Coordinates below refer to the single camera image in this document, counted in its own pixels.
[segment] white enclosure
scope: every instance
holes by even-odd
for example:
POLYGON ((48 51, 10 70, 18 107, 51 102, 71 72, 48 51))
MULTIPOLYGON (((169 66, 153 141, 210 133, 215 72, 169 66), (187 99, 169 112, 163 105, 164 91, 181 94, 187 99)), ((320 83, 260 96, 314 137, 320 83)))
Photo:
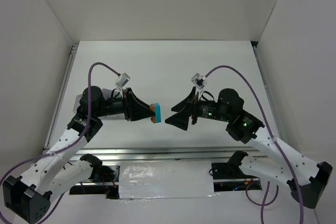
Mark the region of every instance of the white enclosure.
MULTIPOLYGON (((0 7, 0 175, 62 134, 95 61, 130 74, 128 86, 144 102, 159 102, 163 120, 190 92, 193 74, 232 65, 257 90, 273 131, 276 124, 284 141, 336 167, 336 0, 0 0, 0 7), (255 52, 249 41, 259 42, 255 52), (77 55, 69 59, 79 42, 77 55), (155 68, 144 72, 153 62, 155 68)), ((94 85, 112 89, 114 80, 108 70, 94 70, 94 85)), ((244 108, 261 118, 250 91, 230 70, 215 72, 207 87, 215 97, 222 88, 236 89, 244 108)), ((103 123, 87 148, 245 148, 219 122, 200 120, 188 132, 149 120, 103 123)), ((333 174, 315 210, 305 208, 305 224, 336 223, 334 182, 333 174)), ((274 192, 273 185, 269 198, 274 192)), ((264 192, 250 194, 261 201, 264 192)), ((0 209, 10 221, 25 223, 3 204, 0 209)), ((66 194, 45 223, 110 222, 257 224, 260 208, 241 191, 155 200, 66 194)), ((280 190, 265 209, 265 222, 299 223, 299 205, 280 190)))

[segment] white floor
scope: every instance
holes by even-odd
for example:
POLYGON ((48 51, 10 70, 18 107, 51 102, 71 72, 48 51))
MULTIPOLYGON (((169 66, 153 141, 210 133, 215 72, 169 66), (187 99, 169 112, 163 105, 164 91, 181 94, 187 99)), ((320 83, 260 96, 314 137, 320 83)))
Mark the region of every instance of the white floor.
MULTIPOLYGON (((118 72, 131 76, 127 87, 145 103, 161 105, 162 121, 173 113, 171 107, 191 91, 191 77, 206 74, 218 65, 238 69, 256 90, 272 130, 275 123, 268 103, 257 61, 249 41, 81 41, 72 67, 67 89, 50 144, 62 135, 74 116, 75 98, 87 87, 90 66, 104 62, 118 72)), ((116 75, 97 66, 92 85, 113 89, 116 75)), ((217 70, 208 78, 207 90, 217 100, 221 89, 233 88, 245 100, 244 109, 261 118, 261 113, 243 80, 228 69, 217 70)), ((103 120, 103 128, 86 148, 137 147, 210 147, 241 146, 226 133, 226 123, 199 119, 187 132, 165 123, 152 124, 149 119, 138 122, 103 120)))

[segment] small colored block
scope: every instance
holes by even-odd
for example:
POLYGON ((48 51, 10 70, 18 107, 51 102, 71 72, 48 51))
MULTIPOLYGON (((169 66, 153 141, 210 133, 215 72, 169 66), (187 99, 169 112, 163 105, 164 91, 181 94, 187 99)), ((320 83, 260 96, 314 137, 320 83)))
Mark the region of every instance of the small colored block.
POLYGON ((161 123, 161 109, 158 103, 153 103, 150 105, 151 111, 155 112, 155 116, 151 117, 152 123, 161 123))

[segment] white table surface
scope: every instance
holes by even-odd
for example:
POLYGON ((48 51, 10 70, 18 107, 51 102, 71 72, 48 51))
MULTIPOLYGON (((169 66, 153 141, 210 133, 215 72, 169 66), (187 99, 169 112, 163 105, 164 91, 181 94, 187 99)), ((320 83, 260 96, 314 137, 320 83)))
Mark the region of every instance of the white table surface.
MULTIPOLYGON (((250 191, 262 202, 265 191, 250 191)), ((267 197, 275 194, 272 185, 267 197)), ((298 224, 299 204, 280 189, 277 200, 265 208, 266 224, 298 224)), ((313 209, 305 208, 304 224, 318 224, 313 209)), ((19 216, 15 224, 26 224, 19 216)), ((244 191, 220 192, 214 197, 188 199, 104 199, 103 195, 66 195, 45 224, 260 224, 260 207, 244 191)))
MULTIPOLYGON (((147 104, 161 105, 162 121, 173 114, 171 107, 191 91, 191 77, 206 74, 218 65, 239 70, 254 87, 272 130, 277 133, 257 61, 249 41, 81 41, 67 83, 65 95, 51 132, 49 145, 62 135, 74 116, 75 98, 87 87, 87 74, 94 62, 104 62, 131 76, 127 87, 147 104)), ((97 66, 92 85, 114 89, 117 78, 97 66)), ((233 88, 245 100, 244 109, 262 120, 255 99, 244 81, 233 71, 220 69, 208 78, 206 90, 215 99, 221 89, 233 88)), ((138 147, 223 147, 241 146, 225 131, 226 123, 199 119, 187 132, 165 123, 152 124, 103 119, 103 127, 86 148, 138 147)))

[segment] perforated white bracket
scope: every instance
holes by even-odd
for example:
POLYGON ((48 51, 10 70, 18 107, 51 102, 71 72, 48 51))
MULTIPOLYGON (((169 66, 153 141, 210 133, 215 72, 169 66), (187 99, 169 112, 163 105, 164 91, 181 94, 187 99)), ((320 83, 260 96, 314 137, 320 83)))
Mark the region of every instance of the perforated white bracket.
POLYGON ((290 191, 287 181, 292 180, 292 174, 287 167, 279 167, 248 155, 244 157, 239 168, 245 175, 264 179, 290 191))
POLYGON ((49 157, 45 157, 36 162, 30 169, 21 174, 21 181, 28 186, 35 185, 35 191, 43 195, 54 177, 59 173, 63 166, 85 145, 87 140, 85 137, 68 150, 57 155, 55 151, 69 146, 78 139, 78 132, 69 129, 65 130, 62 137, 47 152, 49 157))
POLYGON ((280 167, 287 168, 288 165, 284 157, 274 143, 274 141, 277 141, 287 156, 291 166, 293 167, 294 172, 297 175, 298 182, 301 186, 309 184, 310 177, 316 177, 316 174, 319 171, 317 167, 318 163, 316 161, 305 157, 278 137, 271 137, 266 128, 260 128, 256 132, 256 135, 257 138, 252 138, 250 141, 248 141, 247 145, 266 154, 280 167))
POLYGON ((70 190, 76 183, 88 179, 91 176, 93 168, 91 164, 79 160, 74 165, 61 170, 50 183, 47 191, 51 191, 50 202, 57 199, 62 193, 70 190))

